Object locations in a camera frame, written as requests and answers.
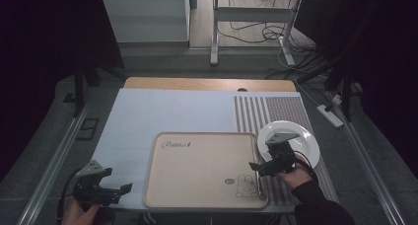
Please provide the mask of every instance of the power strip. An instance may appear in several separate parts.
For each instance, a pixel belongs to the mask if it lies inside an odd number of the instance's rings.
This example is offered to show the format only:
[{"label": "power strip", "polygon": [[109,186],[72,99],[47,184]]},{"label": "power strip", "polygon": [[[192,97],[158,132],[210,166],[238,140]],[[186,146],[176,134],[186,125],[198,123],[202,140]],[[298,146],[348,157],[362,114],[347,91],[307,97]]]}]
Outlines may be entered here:
[{"label": "power strip", "polygon": [[325,110],[325,105],[316,108],[335,128],[341,127],[344,123],[331,111]]}]

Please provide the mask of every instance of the logo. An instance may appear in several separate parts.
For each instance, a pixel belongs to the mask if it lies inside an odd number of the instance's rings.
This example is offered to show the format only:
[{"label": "logo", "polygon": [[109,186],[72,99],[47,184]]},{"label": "logo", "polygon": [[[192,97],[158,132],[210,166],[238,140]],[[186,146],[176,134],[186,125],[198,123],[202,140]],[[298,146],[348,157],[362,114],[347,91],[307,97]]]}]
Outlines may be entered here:
[{"label": "logo", "polygon": [[234,179],[225,179],[225,183],[226,183],[227,185],[232,185],[232,184],[234,184],[234,183],[235,183],[235,180],[234,180]]},{"label": "logo", "polygon": [[167,150],[169,148],[188,148],[191,142],[171,142],[166,141],[161,145],[161,148]]}]

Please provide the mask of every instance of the black sleeve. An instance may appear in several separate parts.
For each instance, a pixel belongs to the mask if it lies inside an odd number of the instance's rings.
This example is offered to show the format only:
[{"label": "black sleeve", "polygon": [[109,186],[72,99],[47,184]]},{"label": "black sleeve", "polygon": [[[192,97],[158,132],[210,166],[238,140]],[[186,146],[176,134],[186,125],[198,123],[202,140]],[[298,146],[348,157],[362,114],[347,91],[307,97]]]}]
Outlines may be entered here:
[{"label": "black sleeve", "polygon": [[301,225],[355,224],[343,206],[325,198],[317,182],[302,184],[293,189],[292,194],[301,202],[295,207],[295,215]]}]

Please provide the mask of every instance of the table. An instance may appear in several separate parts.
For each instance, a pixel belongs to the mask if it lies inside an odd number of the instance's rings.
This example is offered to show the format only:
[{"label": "table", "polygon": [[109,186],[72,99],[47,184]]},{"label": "table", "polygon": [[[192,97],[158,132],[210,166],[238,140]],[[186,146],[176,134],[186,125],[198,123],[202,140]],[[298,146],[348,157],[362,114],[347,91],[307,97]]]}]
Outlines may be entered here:
[{"label": "table", "polygon": [[218,0],[214,0],[213,3],[213,30],[210,54],[210,64],[212,66],[218,65],[218,22],[284,23],[283,36],[279,37],[280,46],[287,64],[289,66],[295,65],[288,40],[301,0],[296,0],[290,8],[219,7]]},{"label": "table", "polygon": [[[114,204],[135,211],[201,211],[201,208],[150,208],[142,201],[150,153],[161,132],[251,132],[268,122],[290,120],[313,132],[300,94],[290,81],[185,78],[129,78],[118,93],[93,155],[110,177],[103,188],[133,183],[132,192]],[[328,199],[338,201],[322,158],[315,167],[319,186]],[[298,203],[284,184],[268,178],[270,200],[252,211],[292,213]]]}]

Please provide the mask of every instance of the human hand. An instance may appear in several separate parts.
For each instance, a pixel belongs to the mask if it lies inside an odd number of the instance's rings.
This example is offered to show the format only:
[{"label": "human hand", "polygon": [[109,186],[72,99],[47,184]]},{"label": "human hand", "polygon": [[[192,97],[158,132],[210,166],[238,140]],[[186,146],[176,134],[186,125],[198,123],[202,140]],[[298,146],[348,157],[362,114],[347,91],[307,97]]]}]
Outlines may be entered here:
[{"label": "human hand", "polygon": [[92,225],[100,207],[98,204],[92,204],[89,210],[85,212],[77,199],[73,197],[61,225]]},{"label": "human hand", "polygon": [[[296,155],[296,157],[305,162],[305,159],[301,156]],[[290,190],[293,190],[294,188],[312,180],[308,170],[298,163],[296,163],[292,172],[288,174],[278,173],[276,174],[276,177],[283,180]]]}]

